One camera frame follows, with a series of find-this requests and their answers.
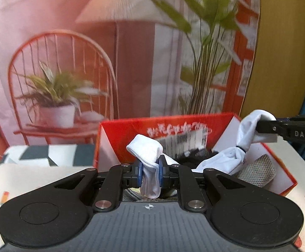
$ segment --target barcode label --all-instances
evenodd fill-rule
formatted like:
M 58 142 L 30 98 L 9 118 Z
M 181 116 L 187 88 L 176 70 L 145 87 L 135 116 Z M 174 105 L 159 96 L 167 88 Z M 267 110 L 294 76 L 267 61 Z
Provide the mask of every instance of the barcode label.
M 207 132 L 208 128 L 204 127 L 187 133 L 157 138 L 156 140 L 162 145 L 164 154 L 177 159 L 187 150 L 206 147 Z

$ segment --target cardboard box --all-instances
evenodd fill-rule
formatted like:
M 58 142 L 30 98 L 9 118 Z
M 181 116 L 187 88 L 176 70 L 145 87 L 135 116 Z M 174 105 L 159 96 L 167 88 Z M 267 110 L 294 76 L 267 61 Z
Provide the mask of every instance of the cardboard box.
M 111 166 L 132 163 L 135 157 L 126 150 L 126 146 L 137 134 L 155 139 L 207 127 L 207 147 L 220 152 L 236 145 L 239 123 L 240 119 L 233 113 L 104 121 L 100 124 L 96 141 L 94 167 L 99 171 L 108 171 Z M 275 178 L 265 188 L 286 195 L 297 185 L 297 181 L 267 145 L 252 144 L 246 153 L 246 162 L 251 163 L 263 154 L 269 155 L 276 169 Z

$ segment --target metal screw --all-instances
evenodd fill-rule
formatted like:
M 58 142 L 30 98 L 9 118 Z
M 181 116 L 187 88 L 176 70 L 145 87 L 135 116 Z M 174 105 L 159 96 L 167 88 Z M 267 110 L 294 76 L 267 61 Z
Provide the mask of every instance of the metal screw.
M 107 200 L 100 200 L 95 203 L 95 206 L 100 209 L 106 209 L 111 207 L 111 202 Z
M 204 206 L 204 202 L 200 200 L 192 200 L 188 202 L 187 205 L 191 208 L 197 209 L 197 208 L 202 208 Z

